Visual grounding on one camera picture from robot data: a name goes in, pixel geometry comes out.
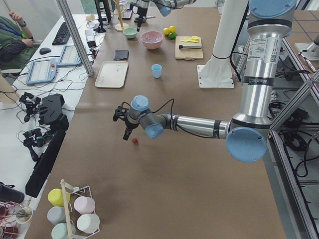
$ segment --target computer mouse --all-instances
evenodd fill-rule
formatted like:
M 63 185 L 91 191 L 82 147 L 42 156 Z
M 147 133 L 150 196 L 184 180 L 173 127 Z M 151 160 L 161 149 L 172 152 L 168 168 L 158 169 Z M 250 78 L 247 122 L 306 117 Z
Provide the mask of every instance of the computer mouse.
M 50 49 L 50 48 L 47 48 L 47 47 L 43 47 L 43 48 L 41 48 L 40 51 L 39 51 L 39 53 L 40 53 L 41 55 L 44 55 L 44 54 L 49 53 L 49 52 L 51 52 L 51 49 Z

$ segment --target black keyboard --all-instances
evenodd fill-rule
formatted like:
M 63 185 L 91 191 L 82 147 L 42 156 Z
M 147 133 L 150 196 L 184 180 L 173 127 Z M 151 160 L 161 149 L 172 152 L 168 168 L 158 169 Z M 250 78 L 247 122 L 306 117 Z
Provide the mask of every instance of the black keyboard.
M 67 28 L 66 23 L 63 22 L 52 42 L 52 45 L 64 45 L 68 42 L 69 38 L 69 29 Z

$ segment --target person's hand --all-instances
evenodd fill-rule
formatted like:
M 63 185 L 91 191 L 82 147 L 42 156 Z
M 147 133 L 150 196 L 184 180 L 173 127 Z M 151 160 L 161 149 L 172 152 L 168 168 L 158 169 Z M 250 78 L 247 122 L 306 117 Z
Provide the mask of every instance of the person's hand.
M 33 47 L 33 40 L 30 38 L 22 39 L 22 42 L 27 45 L 27 47 Z
M 16 21 L 19 25 L 24 24 L 23 17 L 20 13 L 11 11 L 9 12 L 9 16 L 13 19 L 13 21 Z

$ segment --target green bowl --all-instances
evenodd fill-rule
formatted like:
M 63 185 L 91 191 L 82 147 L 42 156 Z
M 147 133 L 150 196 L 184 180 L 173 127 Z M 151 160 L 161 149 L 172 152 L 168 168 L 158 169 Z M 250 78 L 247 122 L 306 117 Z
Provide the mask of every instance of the green bowl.
M 138 32 L 136 31 L 136 28 L 129 27 L 129 28 L 124 29 L 123 33 L 127 39 L 133 39 L 136 37 Z

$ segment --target white tray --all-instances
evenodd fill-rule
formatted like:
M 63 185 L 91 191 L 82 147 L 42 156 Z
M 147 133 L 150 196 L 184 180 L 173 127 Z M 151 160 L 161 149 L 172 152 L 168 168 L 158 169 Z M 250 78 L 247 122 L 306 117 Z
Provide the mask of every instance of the white tray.
M 120 88 L 124 85 L 129 63 L 127 61 L 104 61 L 95 86 L 98 88 Z

